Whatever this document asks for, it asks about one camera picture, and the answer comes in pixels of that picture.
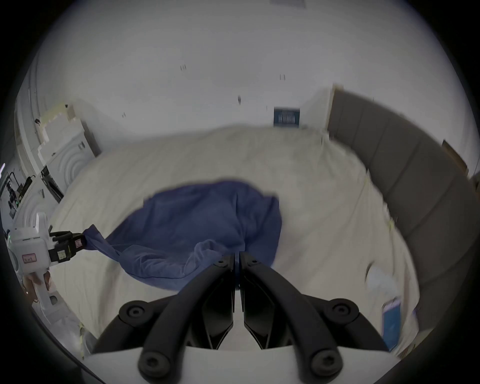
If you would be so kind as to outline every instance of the blue sign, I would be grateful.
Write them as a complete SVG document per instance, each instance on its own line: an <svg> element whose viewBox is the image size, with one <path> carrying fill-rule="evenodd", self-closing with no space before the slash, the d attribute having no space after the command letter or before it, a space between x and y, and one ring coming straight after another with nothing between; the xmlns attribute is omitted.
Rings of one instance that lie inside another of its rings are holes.
<svg viewBox="0 0 480 384"><path fill-rule="evenodd" d="M300 121L299 109L274 108L273 110L273 125L298 128L299 121Z"/></svg>

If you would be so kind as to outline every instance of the gray headboard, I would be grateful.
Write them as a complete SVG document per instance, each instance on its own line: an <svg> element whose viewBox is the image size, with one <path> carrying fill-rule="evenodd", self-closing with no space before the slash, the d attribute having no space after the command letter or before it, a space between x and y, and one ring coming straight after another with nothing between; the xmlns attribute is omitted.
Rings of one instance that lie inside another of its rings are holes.
<svg viewBox="0 0 480 384"><path fill-rule="evenodd" d="M466 176L420 128L363 97L334 90L327 126L384 196L413 257L420 330L434 327L480 251L480 203Z"/></svg>

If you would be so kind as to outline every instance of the blue cloth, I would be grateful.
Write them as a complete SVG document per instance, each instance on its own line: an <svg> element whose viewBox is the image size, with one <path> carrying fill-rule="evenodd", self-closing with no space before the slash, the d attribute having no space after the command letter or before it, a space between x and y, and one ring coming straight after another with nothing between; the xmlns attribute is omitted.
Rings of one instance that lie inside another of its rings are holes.
<svg viewBox="0 0 480 384"><path fill-rule="evenodd" d="M281 227L276 197L222 181L159 192L106 239L94 225L84 235L87 249L119 262L137 280L180 290L225 254L247 251L271 266Z"/></svg>

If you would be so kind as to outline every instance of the bed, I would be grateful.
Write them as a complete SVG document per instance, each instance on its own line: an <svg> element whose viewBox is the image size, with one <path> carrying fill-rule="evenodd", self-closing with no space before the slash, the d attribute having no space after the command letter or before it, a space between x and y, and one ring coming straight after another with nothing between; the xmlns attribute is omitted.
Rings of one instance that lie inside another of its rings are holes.
<svg viewBox="0 0 480 384"><path fill-rule="evenodd" d="M395 351L410 344L419 290L408 248L365 166L325 132L236 126L131 144L92 161L50 223L75 232L94 224L108 235L156 192L220 179L245 180L278 196L283 226L272 267L300 292L350 299L381 332L388 298L369 292L365 277L372 263L390 274L402 299ZM122 304L173 293L135 280L92 251L51 268L51 276L95 336ZM241 348L242 339L229 339L231 348Z"/></svg>
<svg viewBox="0 0 480 384"><path fill-rule="evenodd" d="M402 299L398 354L455 299L479 250L480 206L423 131L371 100L341 89L332 95L325 132L236 126L102 155L73 182L51 224L71 231L95 224L106 236L159 190L245 180L279 197L273 268L302 293L351 299L381 332L386 297L368 291L365 272L375 263L392 276ZM81 252L51 274L95 336L123 303L173 293L140 283L98 252ZM251 338L238 329L222 347L255 348L242 344Z"/></svg>

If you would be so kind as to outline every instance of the white bedsheet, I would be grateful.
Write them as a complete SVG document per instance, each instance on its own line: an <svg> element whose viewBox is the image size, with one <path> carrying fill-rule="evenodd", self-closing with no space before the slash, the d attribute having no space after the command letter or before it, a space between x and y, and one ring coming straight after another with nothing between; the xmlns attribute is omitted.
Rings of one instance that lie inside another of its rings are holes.
<svg viewBox="0 0 480 384"><path fill-rule="evenodd" d="M242 126L134 143L92 161L51 224L72 232L95 224L106 237L159 190L221 178L246 180L278 195L283 226L273 268L300 292L350 299L381 332L388 298L370 293L365 276L372 262L391 274L402 299L402 334L394 352L408 346L418 332L411 256L363 164L324 133ZM124 303L173 294L135 280L97 251L81 251L52 267L51 277L95 336Z"/></svg>

